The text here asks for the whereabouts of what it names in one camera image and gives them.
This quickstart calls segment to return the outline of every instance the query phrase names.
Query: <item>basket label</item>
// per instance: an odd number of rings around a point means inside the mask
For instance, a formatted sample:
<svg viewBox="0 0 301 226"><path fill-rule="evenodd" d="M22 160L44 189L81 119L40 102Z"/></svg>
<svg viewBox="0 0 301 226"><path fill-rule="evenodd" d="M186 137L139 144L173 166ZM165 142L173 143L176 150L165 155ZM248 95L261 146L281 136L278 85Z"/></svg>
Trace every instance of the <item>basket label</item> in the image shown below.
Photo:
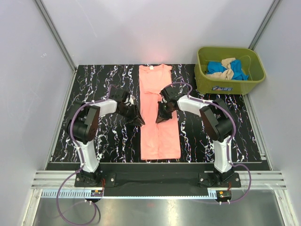
<svg viewBox="0 0 301 226"><path fill-rule="evenodd" d="M216 90L216 91L231 91L232 88L230 88L230 87L213 86L212 90Z"/></svg>

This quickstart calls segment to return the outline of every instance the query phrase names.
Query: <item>white wall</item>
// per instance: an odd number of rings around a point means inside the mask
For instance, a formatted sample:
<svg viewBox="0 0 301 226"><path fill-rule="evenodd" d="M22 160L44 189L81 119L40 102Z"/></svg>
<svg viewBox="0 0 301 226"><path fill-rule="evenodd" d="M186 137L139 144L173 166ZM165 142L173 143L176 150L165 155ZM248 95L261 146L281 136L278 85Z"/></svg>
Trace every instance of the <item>white wall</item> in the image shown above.
<svg viewBox="0 0 301 226"><path fill-rule="evenodd" d="M284 0L255 51L267 78L251 93L273 166L283 172L301 222L301 1Z"/></svg>
<svg viewBox="0 0 301 226"><path fill-rule="evenodd" d="M195 63L248 47L272 0L43 0L76 64Z"/></svg>
<svg viewBox="0 0 301 226"><path fill-rule="evenodd" d="M0 219L21 224L71 70L32 0L0 1Z"/></svg>

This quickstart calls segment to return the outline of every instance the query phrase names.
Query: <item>beige cloth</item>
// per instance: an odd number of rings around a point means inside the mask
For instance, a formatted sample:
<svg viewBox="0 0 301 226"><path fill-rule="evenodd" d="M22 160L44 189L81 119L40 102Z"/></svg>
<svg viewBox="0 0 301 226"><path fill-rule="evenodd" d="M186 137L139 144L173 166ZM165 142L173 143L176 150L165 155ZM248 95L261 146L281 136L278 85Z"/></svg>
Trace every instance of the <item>beige cloth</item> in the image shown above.
<svg viewBox="0 0 301 226"><path fill-rule="evenodd" d="M227 68L226 71L224 71L224 72L216 72L216 73L213 73L213 74L207 74L206 76L208 76L208 78L211 78L211 79L231 80L232 77L233 77L233 75L234 75L234 72L231 69L230 63L233 60L236 60L236 59L235 58L227 58L227 59L222 60L222 66L224 66L225 68Z"/></svg>

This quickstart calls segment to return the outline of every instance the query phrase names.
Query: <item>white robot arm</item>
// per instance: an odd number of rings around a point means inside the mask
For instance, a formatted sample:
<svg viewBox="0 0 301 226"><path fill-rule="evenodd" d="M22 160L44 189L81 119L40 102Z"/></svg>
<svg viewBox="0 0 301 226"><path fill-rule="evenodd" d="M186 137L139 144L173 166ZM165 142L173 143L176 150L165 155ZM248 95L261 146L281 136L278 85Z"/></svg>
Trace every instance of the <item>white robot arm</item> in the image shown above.
<svg viewBox="0 0 301 226"><path fill-rule="evenodd" d="M214 144L214 181L220 183L231 177L234 170L231 162L229 162L231 161L231 151L229 151L227 156L227 145L231 147L231 141L228 142L228 140L232 134L233 125L223 111L210 105L210 103L218 105L232 116L225 102L220 98L214 101L203 101L195 97L189 98L187 95L178 94L171 86L165 87L161 91L161 95L162 101L158 102L156 122L161 123L171 119L171 113L175 110L187 111L200 116L203 120L205 131Z"/></svg>
<svg viewBox="0 0 301 226"><path fill-rule="evenodd" d="M91 104L82 109L76 116L73 124L73 136L81 148L79 154L80 163L83 169L80 178L88 183L97 183L100 180L99 162L95 155L94 138L98 129L98 119L106 114L118 113L127 119L128 124L134 126L144 125L144 121L139 113L137 105L134 104L135 98L127 91L121 89L111 90L109 98L105 101ZM65 130L70 135L71 121L77 110L83 105L76 102L73 105L67 119Z"/></svg>

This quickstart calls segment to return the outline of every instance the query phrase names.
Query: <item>plastic bin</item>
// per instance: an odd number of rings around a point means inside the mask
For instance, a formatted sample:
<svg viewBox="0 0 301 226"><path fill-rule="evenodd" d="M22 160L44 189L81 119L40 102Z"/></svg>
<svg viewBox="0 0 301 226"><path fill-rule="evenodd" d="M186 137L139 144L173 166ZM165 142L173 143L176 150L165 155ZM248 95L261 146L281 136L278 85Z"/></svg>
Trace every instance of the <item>plastic bin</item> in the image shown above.
<svg viewBox="0 0 301 226"><path fill-rule="evenodd" d="M206 76L209 61L235 57L241 61L242 70L249 75L247 81L217 80ZM198 63L194 69L198 91L202 94L247 94L265 79L258 55L247 48L202 47L198 50Z"/></svg>

